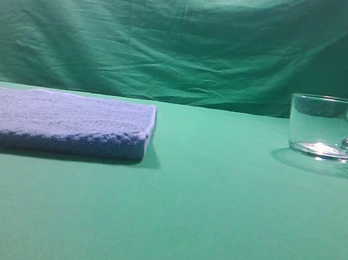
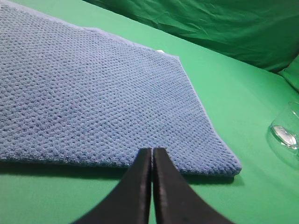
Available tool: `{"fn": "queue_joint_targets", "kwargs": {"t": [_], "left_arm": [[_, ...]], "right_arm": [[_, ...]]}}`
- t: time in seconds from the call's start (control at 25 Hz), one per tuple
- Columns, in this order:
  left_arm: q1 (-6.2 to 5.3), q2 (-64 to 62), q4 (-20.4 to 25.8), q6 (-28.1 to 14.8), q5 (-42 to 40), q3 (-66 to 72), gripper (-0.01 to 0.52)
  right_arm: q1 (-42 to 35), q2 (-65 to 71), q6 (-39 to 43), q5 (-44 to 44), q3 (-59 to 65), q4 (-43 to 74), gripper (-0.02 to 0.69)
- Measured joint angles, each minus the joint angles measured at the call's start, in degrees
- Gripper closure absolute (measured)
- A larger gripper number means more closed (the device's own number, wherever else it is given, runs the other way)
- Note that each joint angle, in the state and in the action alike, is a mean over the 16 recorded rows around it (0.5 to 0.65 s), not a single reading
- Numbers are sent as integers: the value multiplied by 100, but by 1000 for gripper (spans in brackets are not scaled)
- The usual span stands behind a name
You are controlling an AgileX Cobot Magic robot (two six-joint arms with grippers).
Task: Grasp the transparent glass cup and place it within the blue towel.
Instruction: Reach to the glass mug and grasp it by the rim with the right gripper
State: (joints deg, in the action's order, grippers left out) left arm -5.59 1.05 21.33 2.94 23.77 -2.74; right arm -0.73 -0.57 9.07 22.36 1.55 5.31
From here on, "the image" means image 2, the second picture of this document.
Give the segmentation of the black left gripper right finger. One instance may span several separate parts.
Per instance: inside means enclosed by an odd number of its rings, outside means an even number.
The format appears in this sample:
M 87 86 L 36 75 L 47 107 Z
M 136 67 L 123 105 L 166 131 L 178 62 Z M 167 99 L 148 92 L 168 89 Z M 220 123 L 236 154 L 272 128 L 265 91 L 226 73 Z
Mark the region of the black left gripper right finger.
M 231 224 L 189 186 L 166 149 L 153 149 L 153 197 L 158 224 Z

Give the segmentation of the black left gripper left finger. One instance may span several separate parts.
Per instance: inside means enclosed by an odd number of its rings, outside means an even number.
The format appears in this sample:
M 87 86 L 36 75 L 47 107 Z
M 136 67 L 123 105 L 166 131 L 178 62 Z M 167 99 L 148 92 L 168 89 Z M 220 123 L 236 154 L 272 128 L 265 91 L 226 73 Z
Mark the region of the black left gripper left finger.
M 139 150 L 116 187 L 76 224 L 147 224 L 151 201 L 151 149 Z

